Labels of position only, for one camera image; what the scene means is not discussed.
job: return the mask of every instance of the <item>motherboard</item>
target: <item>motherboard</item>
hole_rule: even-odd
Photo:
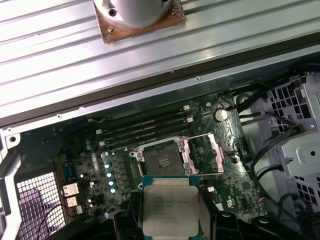
[[[126,209],[146,175],[199,175],[219,210],[248,223],[266,214],[250,179],[252,158],[230,93],[121,118],[90,118],[87,126],[70,131],[64,144],[64,177],[79,195],[68,205],[75,214],[103,221]]]

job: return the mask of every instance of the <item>copper base plate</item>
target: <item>copper base plate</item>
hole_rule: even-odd
[[[104,19],[96,6],[94,6],[94,8],[95,14],[98,19],[102,39],[105,44],[112,44],[122,39],[132,38],[138,35],[143,35],[186,22],[185,11],[180,0],[173,1],[172,9],[159,22],[152,26],[141,29],[122,29],[120,27],[116,27]]]

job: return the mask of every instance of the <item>ribbed metal surface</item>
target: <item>ribbed metal surface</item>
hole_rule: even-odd
[[[185,26],[104,45],[89,0],[0,1],[0,118],[319,31],[316,0],[183,0]]]

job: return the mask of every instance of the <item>green circuit board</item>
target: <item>green circuit board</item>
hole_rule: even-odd
[[[227,112],[224,121],[215,117],[218,110]],[[209,133],[223,152],[221,175],[215,175],[217,152],[212,149]],[[97,208],[101,213],[109,213],[124,208],[132,191],[141,191],[142,175],[184,174],[182,163],[171,161],[182,159],[172,140],[176,136],[198,136],[188,142],[189,156],[201,178],[215,188],[212,201],[220,210],[233,212],[246,222],[266,214],[264,205],[258,204],[260,192],[247,172],[251,157],[230,93],[205,95],[122,118],[106,115],[93,120],[90,127],[72,133],[66,138],[70,161],[78,175],[89,173],[87,181],[97,181],[95,187],[85,189],[84,198],[103,196]],[[144,162],[138,162],[132,154],[139,146],[144,146]],[[112,177],[107,177],[107,172],[112,172]],[[110,179],[115,185],[108,185]],[[111,193],[115,186],[116,193]],[[86,211],[97,212],[87,205]]]

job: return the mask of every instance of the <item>red wire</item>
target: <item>red wire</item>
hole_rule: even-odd
[[[39,233],[40,233],[40,229],[41,229],[42,224],[44,224],[44,222],[47,220],[49,214],[50,214],[54,209],[56,209],[57,207],[64,207],[64,208],[67,209],[67,207],[66,207],[65,205],[62,205],[62,204],[58,204],[58,205],[54,206],[53,208],[51,208],[50,211],[46,213],[46,215],[44,216],[44,219],[41,221],[41,223],[40,223],[40,225],[39,225],[38,231],[36,232],[36,240],[39,240],[39,238],[40,238]]]

